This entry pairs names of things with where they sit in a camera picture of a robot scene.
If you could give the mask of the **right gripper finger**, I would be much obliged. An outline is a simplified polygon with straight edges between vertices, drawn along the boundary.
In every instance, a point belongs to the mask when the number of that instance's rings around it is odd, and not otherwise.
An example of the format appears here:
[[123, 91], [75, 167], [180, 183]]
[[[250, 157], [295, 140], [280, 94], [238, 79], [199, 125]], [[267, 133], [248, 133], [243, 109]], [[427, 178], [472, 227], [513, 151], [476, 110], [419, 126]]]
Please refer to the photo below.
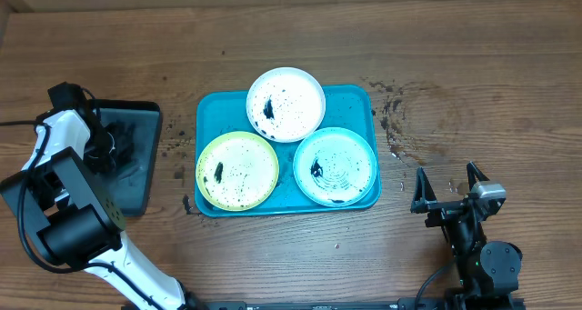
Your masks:
[[412, 210], [429, 210], [430, 206], [437, 203], [436, 195], [428, 181], [423, 167], [416, 170], [416, 189], [411, 202]]
[[467, 164], [467, 182], [469, 191], [472, 191], [476, 185], [482, 185], [489, 181], [489, 178], [477, 167], [477, 165], [470, 161]]

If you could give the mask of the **yellow plate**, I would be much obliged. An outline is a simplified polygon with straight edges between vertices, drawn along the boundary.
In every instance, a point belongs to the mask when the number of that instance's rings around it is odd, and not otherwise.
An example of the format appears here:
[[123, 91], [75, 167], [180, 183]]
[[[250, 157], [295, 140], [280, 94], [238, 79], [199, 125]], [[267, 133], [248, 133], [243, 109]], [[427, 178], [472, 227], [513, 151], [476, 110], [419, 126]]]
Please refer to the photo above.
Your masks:
[[261, 136], [235, 131], [213, 139], [196, 162], [196, 185], [211, 205], [253, 209], [272, 194], [279, 176], [274, 148]]

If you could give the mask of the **white plate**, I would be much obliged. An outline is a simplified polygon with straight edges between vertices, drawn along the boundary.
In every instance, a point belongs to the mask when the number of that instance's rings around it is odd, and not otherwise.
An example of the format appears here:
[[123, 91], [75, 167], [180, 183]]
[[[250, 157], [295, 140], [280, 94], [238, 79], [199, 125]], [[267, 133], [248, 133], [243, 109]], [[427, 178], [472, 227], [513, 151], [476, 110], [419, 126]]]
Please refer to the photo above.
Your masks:
[[293, 143], [321, 125], [326, 97], [321, 84], [308, 72], [278, 67], [260, 75], [248, 90], [246, 114], [264, 138]]

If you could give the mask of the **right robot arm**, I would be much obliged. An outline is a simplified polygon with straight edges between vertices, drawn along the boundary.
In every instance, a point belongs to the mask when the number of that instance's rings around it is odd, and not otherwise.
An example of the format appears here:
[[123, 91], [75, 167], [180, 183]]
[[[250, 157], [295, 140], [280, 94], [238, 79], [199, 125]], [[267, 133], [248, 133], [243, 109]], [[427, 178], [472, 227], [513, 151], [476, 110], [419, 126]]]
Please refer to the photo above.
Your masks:
[[513, 300], [523, 254], [511, 243], [489, 242], [482, 223], [496, 215], [507, 191], [478, 167], [467, 164], [469, 192], [459, 201], [439, 202], [422, 167], [416, 170], [416, 191], [410, 211], [426, 214], [427, 227], [439, 227], [449, 243], [457, 268], [459, 288], [446, 291], [445, 309], [518, 309]]

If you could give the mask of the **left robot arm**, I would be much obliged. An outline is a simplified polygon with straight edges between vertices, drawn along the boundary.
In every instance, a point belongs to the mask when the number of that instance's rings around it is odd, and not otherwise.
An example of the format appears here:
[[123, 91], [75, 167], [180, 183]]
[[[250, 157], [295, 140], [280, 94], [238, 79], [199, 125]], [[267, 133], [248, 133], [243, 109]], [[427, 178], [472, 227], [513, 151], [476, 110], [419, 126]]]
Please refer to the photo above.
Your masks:
[[63, 82], [31, 121], [30, 159], [1, 183], [29, 258], [54, 274], [85, 271], [137, 309], [203, 309], [130, 240], [128, 216], [146, 210], [161, 133], [158, 104], [97, 99]]

